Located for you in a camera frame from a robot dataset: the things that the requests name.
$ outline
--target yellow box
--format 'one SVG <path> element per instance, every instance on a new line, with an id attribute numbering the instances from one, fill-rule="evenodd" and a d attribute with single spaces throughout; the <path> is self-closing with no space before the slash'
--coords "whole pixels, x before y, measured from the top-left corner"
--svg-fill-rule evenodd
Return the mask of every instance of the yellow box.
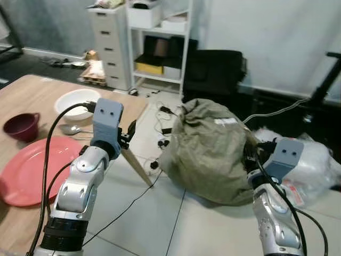
<path id="1" fill-rule="evenodd" d="M 164 73 L 163 66 L 153 66 L 144 63 L 136 62 L 136 69 L 141 72 L 147 72 L 151 74 L 162 75 Z"/>

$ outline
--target table leg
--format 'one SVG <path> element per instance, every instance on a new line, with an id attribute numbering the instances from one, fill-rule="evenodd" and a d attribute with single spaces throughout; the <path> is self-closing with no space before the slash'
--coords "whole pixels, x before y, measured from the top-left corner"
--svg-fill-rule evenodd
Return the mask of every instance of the table leg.
<path id="1" fill-rule="evenodd" d="M 122 149 L 121 150 L 122 155 L 124 158 L 130 163 L 132 168 L 138 173 L 138 175 L 147 183 L 148 186 L 152 185 L 152 182 L 150 181 L 149 177 L 145 173 L 143 167 L 140 165 L 134 154 L 131 152 L 130 149 Z"/>

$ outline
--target drawer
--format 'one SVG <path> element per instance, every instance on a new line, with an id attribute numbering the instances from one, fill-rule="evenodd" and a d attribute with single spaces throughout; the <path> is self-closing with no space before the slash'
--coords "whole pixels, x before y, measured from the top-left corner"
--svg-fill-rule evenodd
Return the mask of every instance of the drawer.
<path id="1" fill-rule="evenodd" d="M 97 48 L 100 59 L 103 61 L 121 62 L 121 54 L 118 48 L 104 47 Z"/>
<path id="2" fill-rule="evenodd" d="M 124 91 L 128 91 L 130 88 L 130 85 L 128 85 L 126 83 L 124 78 L 108 76 L 108 77 L 106 77 L 106 81 L 107 81 L 107 86 L 109 86 L 111 88 L 116 88 L 116 89 L 120 89 L 120 90 L 124 90 Z"/>
<path id="3" fill-rule="evenodd" d="M 106 76 L 123 77 L 123 69 L 121 65 L 117 65 L 113 62 L 103 63 L 104 72 Z"/>
<path id="4" fill-rule="evenodd" d="M 119 39 L 116 33 L 101 30 L 94 31 L 96 38 L 96 46 L 100 49 L 108 48 L 108 49 L 117 49 L 119 48 Z"/>
<path id="5" fill-rule="evenodd" d="M 91 23 L 94 31 L 110 31 L 116 32 L 117 25 L 114 14 L 105 13 L 101 11 L 90 13 Z"/>

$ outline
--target green sack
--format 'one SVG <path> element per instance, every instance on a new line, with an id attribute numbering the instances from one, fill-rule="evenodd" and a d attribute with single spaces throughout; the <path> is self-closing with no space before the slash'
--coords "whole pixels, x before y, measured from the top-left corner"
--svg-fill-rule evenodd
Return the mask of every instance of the green sack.
<path id="1" fill-rule="evenodd" d="M 247 132 L 225 106 L 194 99 L 182 107 L 161 169 L 188 191 L 226 205 L 252 202 L 253 190 L 241 162 Z"/>

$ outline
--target black pole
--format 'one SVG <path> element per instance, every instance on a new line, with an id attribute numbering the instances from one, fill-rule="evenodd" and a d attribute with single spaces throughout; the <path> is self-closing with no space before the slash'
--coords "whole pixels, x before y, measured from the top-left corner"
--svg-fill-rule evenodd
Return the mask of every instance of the black pole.
<path id="1" fill-rule="evenodd" d="M 322 105 L 323 100 L 328 93 L 328 90 L 332 86 L 333 82 L 336 80 L 337 76 L 341 73 L 341 53 L 327 52 L 326 55 L 329 57 L 337 58 L 337 61 L 323 80 L 322 84 L 315 90 L 315 92 L 311 96 L 311 99 L 307 105 L 312 110 L 317 109 Z M 303 121 L 306 123 L 311 123 L 312 119 L 312 113 L 308 113 L 303 117 Z"/>
<path id="2" fill-rule="evenodd" d="M 10 20 L 10 18 L 7 16 L 5 10 L 3 9 L 3 7 L 0 4 L 0 16 L 3 18 L 4 22 L 6 23 L 7 27 L 10 30 L 10 39 L 13 41 L 11 43 L 13 43 L 13 46 L 16 47 L 19 51 L 19 53 L 23 53 L 22 51 L 22 43 L 19 39 L 19 36 L 17 34 L 17 32 L 15 31 L 13 24 Z"/>

